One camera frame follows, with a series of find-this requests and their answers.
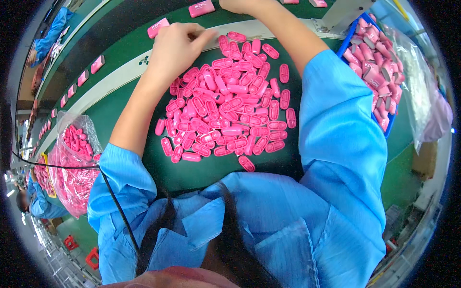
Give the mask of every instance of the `blue anti-static smock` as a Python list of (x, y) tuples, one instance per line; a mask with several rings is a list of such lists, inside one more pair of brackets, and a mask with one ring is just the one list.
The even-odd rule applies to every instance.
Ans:
[(38, 182), (33, 182), (32, 177), (29, 177), (27, 193), (30, 196), (33, 196), (34, 193), (36, 193), (36, 197), (32, 199), (32, 203), (29, 207), (30, 213), (33, 216), (42, 219), (53, 219), (69, 214), (66, 209), (48, 202), (45, 194), (43, 193), (43, 190), (40, 187), (40, 184)]
[[(235, 172), (222, 182), (236, 199), (247, 248), (284, 287), (365, 287), (386, 250), (380, 186), (387, 146), (371, 119), (372, 93), (331, 50), (306, 65), (302, 87), (304, 177)], [(166, 200), (152, 203), (155, 183), (135, 153), (108, 144), (100, 166), (140, 246)], [(175, 228), (160, 229), (157, 239), (164, 240), (149, 270), (200, 267), (209, 241), (221, 232), (225, 207), (216, 184), (173, 203)], [(133, 279), (136, 252), (101, 175), (88, 220), (99, 233), (103, 283)]]
[(69, 9), (66, 7), (62, 7), (58, 14), (56, 14), (56, 18), (54, 18), (53, 23), (51, 23), (50, 30), (48, 31), (47, 35), (43, 39), (37, 39), (34, 41), (35, 50), (37, 51), (36, 61), (31, 65), (31, 67), (40, 64), (50, 52), (51, 46), (53, 43), (56, 42), (61, 31), (64, 29), (64, 25), (67, 21), (74, 15)]

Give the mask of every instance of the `red plastic stool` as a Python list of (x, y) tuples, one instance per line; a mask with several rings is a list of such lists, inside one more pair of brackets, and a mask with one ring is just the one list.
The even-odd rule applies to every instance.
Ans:
[(93, 270), (96, 270), (99, 268), (99, 254), (98, 254), (98, 249), (96, 247), (91, 249), (91, 252), (85, 258), (85, 261), (88, 264), (88, 266), (93, 268)]
[(78, 244), (75, 243), (74, 237), (71, 235), (64, 239), (64, 245), (67, 247), (67, 249), (69, 249), (69, 251), (72, 251), (78, 247)]

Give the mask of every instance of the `blue tray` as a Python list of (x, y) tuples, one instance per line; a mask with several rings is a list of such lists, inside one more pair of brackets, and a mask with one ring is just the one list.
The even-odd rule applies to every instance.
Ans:
[[(350, 39), (352, 38), (352, 36), (354, 35), (355, 33), (355, 28), (357, 27), (357, 24), (359, 23), (359, 19), (362, 18), (363, 20), (365, 20), (367, 23), (371, 23), (373, 24), (379, 31), (381, 31), (381, 29), (378, 27), (378, 25), (373, 21), (373, 19), (370, 18), (370, 16), (368, 16), (367, 13), (363, 13), (362, 15), (360, 15), (354, 22), (352, 22), (352, 26), (350, 27), (350, 30), (349, 30), (349, 33), (347, 34), (346, 36), (346, 39), (344, 40), (344, 42), (342, 43), (341, 47), (339, 48), (338, 52), (336, 53), (336, 55), (341, 58), (342, 61), (344, 61), (347, 65), (349, 65), (349, 62), (343, 57), (343, 54), (344, 52), (346, 51), (346, 49), (349, 47), (349, 46), (352, 46), (352, 44), (350, 43)], [(390, 131), (392, 130), (392, 126), (394, 125), (394, 118), (396, 116), (395, 115), (391, 115), (389, 114), (388, 115), (388, 118), (389, 118), (389, 125), (387, 126), (387, 130), (386, 132), (384, 132), (384, 137), (387, 139), (387, 137), (389, 137), (389, 134), (390, 134)], [(373, 111), (372, 111), (372, 119), (378, 123), (378, 121), (376, 120), (376, 117), (373, 115)]]

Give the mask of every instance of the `black hair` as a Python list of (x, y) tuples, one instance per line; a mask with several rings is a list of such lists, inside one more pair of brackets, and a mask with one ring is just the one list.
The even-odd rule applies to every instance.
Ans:
[[(282, 287), (278, 280), (256, 259), (245, 247), (237, 219), (237, 208), (234, 198), (227, 187), (219, 182), (223, 192), (225, 212), (223, 230), (216, 237), (216, 253), (231, 273), (239, 281), (242, 288), (246, 287)], [(136, 277), (144, 273), (149, 264), (154, 247), (157, 242), (157, 234), (161, 228), (172, 229), (176, 210), (173, 201), (167, 195), (167, 204), (163, 215), (154, 221), (146, 231), (138, 253)]]
[(21, 191), (16, 195), (16, 205), (22, 213), (27, 213), (27, 209), (23, 206), (23, 195)]

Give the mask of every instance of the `worker in blue smock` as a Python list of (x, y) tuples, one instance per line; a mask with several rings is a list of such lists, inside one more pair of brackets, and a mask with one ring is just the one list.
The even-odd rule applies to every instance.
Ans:
[(387, 147), (371, 119), (371, 90), (278, 1), (220, 5), (260, 20), (293, 59), (302, 78), (305, 175), (296, 182), (234, 172), (202, 191), (155, 200), (160, 187), (142, 163), (154, 109), (217, 36), (192, 23), (162, 28), (100, 159), (139, 250), (101, 175), (89, 196), (103, 284), (365, 287), (386, 252), (380, 185)]
[(27, 65), (35, 67), (40, 64), (50, 52), (51, 46), (57, 41), (61, 31), (64, 29), (65, 24), (74, 15), (66, 7), (62, 7), (56, 18), (51, 23), (50, 30), (43, 39), (36, 39), (33, 47), (27, 57)]
[(33, 169), (30, 170), (27, 191), (23, 190), (18, 193), (16, 204), (22, 213), (30, 213), (42, 219), (59, 218), (69, 214), (66, 209), (47, 201)]

